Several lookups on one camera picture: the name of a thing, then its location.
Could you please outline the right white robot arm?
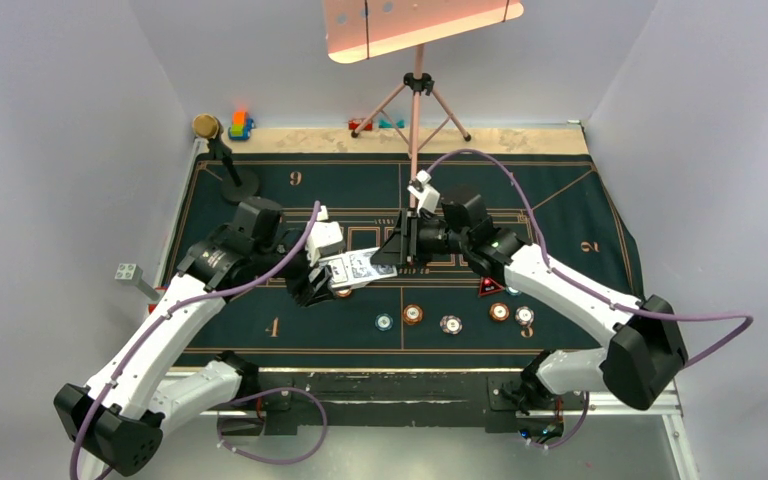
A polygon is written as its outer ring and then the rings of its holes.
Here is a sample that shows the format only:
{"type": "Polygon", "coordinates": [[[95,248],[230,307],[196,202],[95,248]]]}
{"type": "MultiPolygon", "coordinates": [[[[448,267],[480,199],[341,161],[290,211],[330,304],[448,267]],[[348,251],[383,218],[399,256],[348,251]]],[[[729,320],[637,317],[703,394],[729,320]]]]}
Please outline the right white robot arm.
{"type": "Polygon", "coordinates": [[[526,294],[574,322],[598,347],[545,350],[526,366],[511,395],[523,411],[546,408],[572,391],[607,391],[625,405],[646,410],[688,362],[677,325],[664,320],[672,307],[651,296],[631,297],[641,311],[621,310],[624,294],[548,258],[546,250],[495,225],[484,199],[468,186],[445,194],[413,190],[414,209],[396,227],[372,264],[419,267],[439,255],[458,254],[482,278],[526,294]]]}

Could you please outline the pink poker chip stack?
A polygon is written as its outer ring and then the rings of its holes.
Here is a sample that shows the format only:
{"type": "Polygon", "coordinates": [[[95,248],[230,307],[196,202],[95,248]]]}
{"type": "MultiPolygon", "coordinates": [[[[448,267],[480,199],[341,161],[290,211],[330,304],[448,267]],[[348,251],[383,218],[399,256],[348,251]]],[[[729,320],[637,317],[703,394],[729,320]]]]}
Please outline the pink poker chip stack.
{"type": "Polygon", "coordinates": [[[462,320],[454,315],[443,316],[439,325],[442,332],[448,335],[458,335],[463,329],[462,320]]]}

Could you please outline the grey lego block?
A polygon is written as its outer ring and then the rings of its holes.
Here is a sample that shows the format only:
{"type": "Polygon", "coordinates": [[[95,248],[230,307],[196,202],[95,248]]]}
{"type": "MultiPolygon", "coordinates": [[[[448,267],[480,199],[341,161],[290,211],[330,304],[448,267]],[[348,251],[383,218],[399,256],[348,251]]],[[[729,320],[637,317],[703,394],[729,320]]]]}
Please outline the grey lego block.
{"type": "Polygon", "coordinates": [[[161,298],[161,294],[143,278],[143,270],[135,263],[120,263],[115,272],[115,281],[136,288],[150,302],[161,298]]]}

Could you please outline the blue playing card deck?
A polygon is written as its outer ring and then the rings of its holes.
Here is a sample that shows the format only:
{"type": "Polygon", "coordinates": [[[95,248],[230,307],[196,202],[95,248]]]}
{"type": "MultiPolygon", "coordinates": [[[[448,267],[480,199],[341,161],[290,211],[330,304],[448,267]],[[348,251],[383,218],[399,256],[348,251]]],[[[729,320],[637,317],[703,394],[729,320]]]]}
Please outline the blue playing card deck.
{"type": "Polygon", "coordinates": [[[378,250],[378,247],[372,247],[322,258],[319,265],[327,267],[331,272],[329,287],[334,291],[352,290],[374,281],[396,277],[396,266],[375,265],[371,262],[378,250]]]}

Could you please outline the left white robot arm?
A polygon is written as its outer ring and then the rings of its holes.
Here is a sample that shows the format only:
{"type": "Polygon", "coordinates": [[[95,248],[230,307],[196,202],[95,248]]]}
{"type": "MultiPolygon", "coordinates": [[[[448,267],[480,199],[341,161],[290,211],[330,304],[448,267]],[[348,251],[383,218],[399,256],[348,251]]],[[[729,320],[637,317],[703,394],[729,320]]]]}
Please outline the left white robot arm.
{"type": "Polygon", "coordinates": [[[340,224],[320,203],[299,230],[283,230],[282,221],[277,203],[242,201],[231,221],[189,248],[121,350],[85,383],[57,392],[54,407],[73,443],[71,478],[134,475],[183,424],[213,407],[244,409],[265,396],[257,367],[230,351],[173,384],[164,377],[211,319],[271,279],[284,280],[303,305],[331,294],[324,259],[343,247],[340,224]]]}

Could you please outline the colourful toy block stack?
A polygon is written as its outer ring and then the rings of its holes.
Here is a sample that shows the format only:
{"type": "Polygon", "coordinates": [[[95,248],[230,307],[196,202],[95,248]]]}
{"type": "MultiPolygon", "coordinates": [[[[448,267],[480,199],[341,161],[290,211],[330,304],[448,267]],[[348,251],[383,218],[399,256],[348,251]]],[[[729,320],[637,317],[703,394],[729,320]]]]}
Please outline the colourful toy block stack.
{"type": "Polygon", "coordinates": [[[228,137],[233,141],[247,141],[251,138],[252,130],[255,128],[253,118],[247,110],[237,110],[231,118],[231,125],[228,128],[228,137]]]}

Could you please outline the gold round knob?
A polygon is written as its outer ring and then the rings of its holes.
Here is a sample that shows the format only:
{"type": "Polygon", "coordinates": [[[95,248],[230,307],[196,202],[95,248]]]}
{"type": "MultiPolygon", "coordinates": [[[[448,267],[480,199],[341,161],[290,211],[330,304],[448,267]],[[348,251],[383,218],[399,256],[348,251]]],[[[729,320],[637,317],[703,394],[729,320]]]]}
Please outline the gold round knob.
{"type": "Polygon", "coordinates": [[[221,122],[215,116],[207,113],[197,115],[192,120],[191,127],[196,137],[205,140],[217,138],[223,130],[221,122]]]}

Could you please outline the orange poker chip stack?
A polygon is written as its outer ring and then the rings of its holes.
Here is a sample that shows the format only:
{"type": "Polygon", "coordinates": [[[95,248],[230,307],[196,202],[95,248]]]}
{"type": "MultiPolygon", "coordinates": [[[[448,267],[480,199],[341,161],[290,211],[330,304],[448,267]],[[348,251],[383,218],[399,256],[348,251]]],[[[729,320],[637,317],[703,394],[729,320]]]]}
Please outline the orange poker chip stack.
{"type": "Polygon", "coordinates": [[[406,325],[416,325],[424,318],[423,309],[416,304],[406,305],[402,311],[402,321],[406,325]]]}

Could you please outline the red toy block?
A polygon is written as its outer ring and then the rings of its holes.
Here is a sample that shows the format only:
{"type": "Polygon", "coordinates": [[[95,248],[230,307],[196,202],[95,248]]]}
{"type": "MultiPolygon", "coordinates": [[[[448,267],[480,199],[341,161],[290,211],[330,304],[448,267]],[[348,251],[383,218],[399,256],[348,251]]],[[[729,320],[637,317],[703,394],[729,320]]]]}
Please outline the red toy block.
{"type": "Polygon", "coordinates": [[[356,130],[358,128],[362,128],[363,131],[372,131],[373,130],[373,122],[364,122],[363,118],[353,118],[348,121],[348,128],[350,130],[356,130]]]}

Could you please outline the pink music stand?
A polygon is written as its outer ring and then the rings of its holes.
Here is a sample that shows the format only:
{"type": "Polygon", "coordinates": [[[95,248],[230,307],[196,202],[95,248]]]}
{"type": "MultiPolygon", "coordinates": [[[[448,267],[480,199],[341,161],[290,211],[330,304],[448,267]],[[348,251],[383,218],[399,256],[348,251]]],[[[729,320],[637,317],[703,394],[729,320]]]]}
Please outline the pink music stand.
{"type": "Polygon", "coordinates": [[[387,117],[386,108],[403,91],[411,92],[409,130],[396,132],[406,142],[411,175],[419,171],[420,150],[442,129],[452,123],[461,138],[469,142],[471,133],[442,97],[434,77],[424,70],[426,46],[437,40],[507,23],[525,12],[515,0],[431,0],[362,1],[330,0],[322,3],[327,54],[338,64],[353,64],[375,57],[412,49],[413,69],[364,118],[369,122],[387,117]],[[421,98],[431,96],[445,113],[444,120],[425,139],[420,138],[421,98]]]}

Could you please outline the red triangular dealer button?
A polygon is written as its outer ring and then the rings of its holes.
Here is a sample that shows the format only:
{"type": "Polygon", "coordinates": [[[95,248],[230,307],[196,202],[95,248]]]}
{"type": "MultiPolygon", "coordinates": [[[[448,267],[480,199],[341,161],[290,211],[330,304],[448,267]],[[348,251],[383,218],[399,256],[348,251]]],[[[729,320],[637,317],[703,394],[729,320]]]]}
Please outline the red triangular dealer button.
{"type": "Polygon", "coordinates": [[[482,277],[479,282],[478,296],[486,297],[489,295],[504,293],[506,287],[491,277],[482,277]]]}

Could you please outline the green poker chip stack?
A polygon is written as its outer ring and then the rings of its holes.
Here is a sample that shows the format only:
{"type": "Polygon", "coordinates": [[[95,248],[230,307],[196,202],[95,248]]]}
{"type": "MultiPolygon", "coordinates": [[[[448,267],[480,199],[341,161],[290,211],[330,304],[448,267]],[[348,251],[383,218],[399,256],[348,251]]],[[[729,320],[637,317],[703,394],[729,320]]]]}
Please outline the green poker chip stack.
{"type": "Polygon", "coordinates": [[[379,331],[384,332],[390,330],[393,327],[394,320],[388,314],[379,314],[375,318],[374,325],[379,331]]]}

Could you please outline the teal toy block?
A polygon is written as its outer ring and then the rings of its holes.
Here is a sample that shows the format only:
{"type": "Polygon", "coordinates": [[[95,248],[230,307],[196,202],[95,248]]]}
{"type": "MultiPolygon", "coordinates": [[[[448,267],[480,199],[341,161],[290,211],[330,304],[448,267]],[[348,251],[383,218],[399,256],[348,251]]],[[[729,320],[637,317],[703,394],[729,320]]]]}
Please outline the teal toy block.
{"type": "Polygon", "coordinates": [[[404,120],[398,120],[395,122],[388,121],[386,119],[380,119],[378,122],[378,128],[379,129],[401,129],[405,127],[405,121],[404,120]]]}

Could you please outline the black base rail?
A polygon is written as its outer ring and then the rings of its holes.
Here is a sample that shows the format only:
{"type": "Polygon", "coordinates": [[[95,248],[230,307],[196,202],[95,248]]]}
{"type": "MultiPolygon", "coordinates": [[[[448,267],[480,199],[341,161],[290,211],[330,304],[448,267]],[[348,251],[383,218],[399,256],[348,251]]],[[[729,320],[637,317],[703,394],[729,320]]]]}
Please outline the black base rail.
{"type": "Polygon", "coordinates": [[[245,401],[218,412],[246,416],[266,435],[294,435],[302,426],[480,428],[487,433],[570,430],[581,394],[535,407],[518,369],[264,368],[245,401]]]}

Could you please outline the dark green poker mat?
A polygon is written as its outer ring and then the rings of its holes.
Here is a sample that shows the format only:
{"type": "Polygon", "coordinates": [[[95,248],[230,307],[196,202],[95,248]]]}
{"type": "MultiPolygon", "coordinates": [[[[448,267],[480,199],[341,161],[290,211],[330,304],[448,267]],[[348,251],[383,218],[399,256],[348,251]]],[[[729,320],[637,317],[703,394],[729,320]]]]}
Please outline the dark green poker mat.
{"type": "MultiPolygon", "coordinates": [[[[261,195],[283,207],[287,227],[301,229],[313,203],[321,202],[351,249],[383,242],[408,202],[410,164],[402,153],[238,154],[234,162],[259,176],[261,195]]],[[[535,217],[553,258],[603,285],[644,296],[636,242],[590,156],[462,155],[434,170],[433,185],[441,192],[470,186],[494,223],[522,238],[532,236],[528,220],[535,217]]],[[[520,369],[544,350],[595,346],[576,324],[529,296],[479,297],[479,282],[462,258],[451,255],[348,298],[302,308],[284,282],[273,279],[211,319],[176,366],[198,368],[232,350],[265,368],[520,369]],[[489,318],[496,302],[510,308],[503,322],[489,318]],[[402,321],[409,304],[424,311],[412,326],[402,321]],[[515,320],[521,306],[534,312],[530,327],[515,320]],[[375,327],[379,314],[393,318],[390,330],[375,327]],[[446,315],[462,320],[458,335],[442,332],[446,315]]]]}

